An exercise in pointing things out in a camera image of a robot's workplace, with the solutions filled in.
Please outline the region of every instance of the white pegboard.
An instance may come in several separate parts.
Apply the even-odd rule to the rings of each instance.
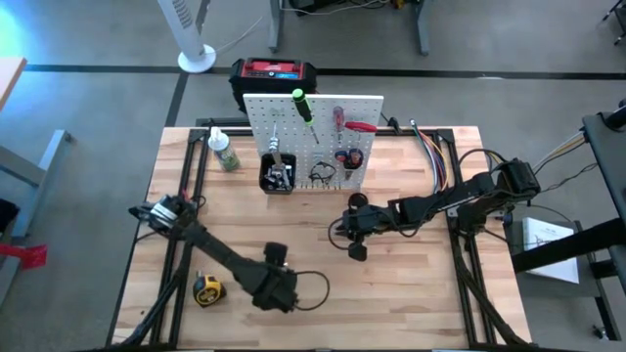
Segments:
[[[309,173],[313,165],[322,160],[336,169],[336,174],[328,188],[358,190],[363,184],[365,171],[374,142],[374,133],[360,133],[358,148],[363,152],[363,165],[354,170],[349,181],[345,181],[342,163],[335,160],[339,150],[333,109],[342,107],[345,122],[362,121],[378,125],[382,111],[383,96],[328,95],[306,96],[313,115],[313,128],[320,144],[315,142],[311,130],[295,109],[291,94],[244,94],[247,116],[250,121],[259,156],[268,153],[269,139],[277,124],[277,137],[281,153],[296,157],[296,188],[325,188],[321,181],[311,183]],[[343,129],[342,150],[357,147],[359,133]]]

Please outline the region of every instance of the butcher block tabletop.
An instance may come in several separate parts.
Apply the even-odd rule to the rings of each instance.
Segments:
[[[482,148],[477,127],[444,128],[453,129],[458,155]],[[149,201],[177,194],[189,131],[189,128],[163,130]],[[194,248],[178,348],[468,347],[443,213],[412,238],[393,232],[372,235],[367,239],[367,261],[357,262],[345,251],[334,248],[327,237],[328,226],[346,208],[351,192],[295,190],[290,196],[267,196],[258,187],[259,157],[253,138],[231,137],[231,141],[242,168],[226,173],[213,155],[209,157],[202,190],[206,204],[200,210],[199,220],[215,237],[255,260],[264,259],[266,242],[286,244],[290,268],[326,274],[331,281],[331,293],[326,304],[314,311],[288,314],[261,311],[251,304],[251,297],[242,291],[230,272]],[[483,154],[471,154],[463,162],[466,180],[486,170]],[[191,175],[189,193],[194,186],[195,169]],[[376,137],[361,190],[370,203],[386,206],[386,201],[393,198],[425,197],[432,192],[432,185],[430,161],[415,136]],[[486,227],[504,235],[502,226],[495,220]],[[140,227],[137,236],[149,231]],[[514,331],[530,341],[507,244],[491,236],[477,236],[476,241],[489,299]],[[158,235],[135,244],[112,343],[129,336],[155,302],[166,247],[167,239]],[[178,245],[179,255],[182,247]],[[191,294],[197,270],[216,276],[228,295],[202,309]],[[299,305],[315,305],[324,297],[325,290],[319,277],[298,277]],[[473,298],[471,303],[478,340],[484,341]],[[162,341],[169,334],[173,305],[172,298],[165,311]]]

